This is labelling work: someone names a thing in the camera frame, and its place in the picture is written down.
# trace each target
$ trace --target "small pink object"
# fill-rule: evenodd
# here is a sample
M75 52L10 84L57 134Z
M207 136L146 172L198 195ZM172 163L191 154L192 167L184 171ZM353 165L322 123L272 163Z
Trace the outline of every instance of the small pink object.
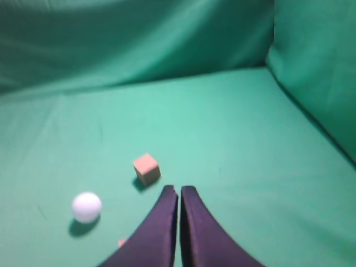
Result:
M144 154L133 162L137 177L144 185L149 185L161 177L157 161L150 155Z
M120 247L122 247L123 245L124 245L124 243L125 243L125 240L119 240L118 241L118 247L120 248Z

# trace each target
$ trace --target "white ball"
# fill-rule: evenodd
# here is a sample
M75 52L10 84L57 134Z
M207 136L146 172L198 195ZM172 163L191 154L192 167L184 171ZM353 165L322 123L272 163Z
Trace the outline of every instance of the white ball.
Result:
M77 195L72 204L74 218L82 224L94 222L99 217L101 208L101 200L91 192Z

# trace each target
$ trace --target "table surface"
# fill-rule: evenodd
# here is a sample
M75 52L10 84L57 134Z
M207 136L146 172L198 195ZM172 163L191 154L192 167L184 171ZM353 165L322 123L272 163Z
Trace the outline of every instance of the table surface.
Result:
M97 265L165 184L196 186L221 226L266 266L356 265L354 166L267 69L17 92L0 97L0 128L1 266ZM132 161L147 152L162 178L142 190ZM85 230L71 214L83 191L103 203Z

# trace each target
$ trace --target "small block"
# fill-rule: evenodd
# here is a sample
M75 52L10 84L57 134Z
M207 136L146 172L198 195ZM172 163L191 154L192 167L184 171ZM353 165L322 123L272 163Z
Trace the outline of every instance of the small block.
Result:
M150 155L144 154L133 162L137 177L145 185L153 183L161 176L157 161Z
M117 245L120 248L120 247L122 247L124 245L124 243L125 243L125 240L119 240Z

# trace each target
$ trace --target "green cloth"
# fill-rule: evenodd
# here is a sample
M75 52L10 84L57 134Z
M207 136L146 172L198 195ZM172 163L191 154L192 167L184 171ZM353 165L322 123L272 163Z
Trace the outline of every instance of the green cloth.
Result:
M264 65L272 39L272 0L0 0L0 92Z
M356 2L275 0L275 77L356 161Z
M164 184L196 186L266 266L356 266L355 170L266 68L49 89L0 98L0 266L95 266ZM140 193L131 161L146 152L163 177ZM102 199L101 221L75 236L71 201L87 190Z

